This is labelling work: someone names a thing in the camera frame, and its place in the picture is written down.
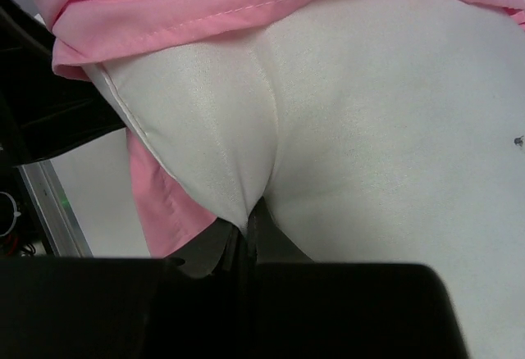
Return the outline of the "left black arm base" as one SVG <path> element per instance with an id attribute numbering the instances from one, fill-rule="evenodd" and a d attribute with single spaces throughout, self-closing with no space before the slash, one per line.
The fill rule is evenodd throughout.
<path id="1" fill-rule="evenodd" d="M 1 170 L 1 258 L 52 254 L 21 173 L 16 168 Z"/>

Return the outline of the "white pillow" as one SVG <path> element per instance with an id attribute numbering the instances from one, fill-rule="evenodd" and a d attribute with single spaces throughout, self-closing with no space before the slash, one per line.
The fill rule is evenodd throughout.
<path id="1" fill-rule="evenodd" d="M 314 0 L 85 67 L 193 200 L 317 261 L 415 261 L 473 358 L 524 355 L 524 32 L 458 0 Z"/>

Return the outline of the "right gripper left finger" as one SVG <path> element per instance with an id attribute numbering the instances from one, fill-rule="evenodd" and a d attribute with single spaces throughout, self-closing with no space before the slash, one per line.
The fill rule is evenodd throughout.
<path id="1" fill-rule="evenodd" d="M 215 220 L 162 261 L 162 281 L 235 279 L 249 267 L 249 245 L 240 230 Z"/>

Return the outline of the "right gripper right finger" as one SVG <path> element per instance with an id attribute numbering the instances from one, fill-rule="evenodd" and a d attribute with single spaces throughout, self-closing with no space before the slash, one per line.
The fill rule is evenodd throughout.
<path id="1" fill-rule="evenodd" d="M 265 201 L 258 201 L 248 221 L 248 250 L 256 263 L 312 263 L 272 219 Z"/>

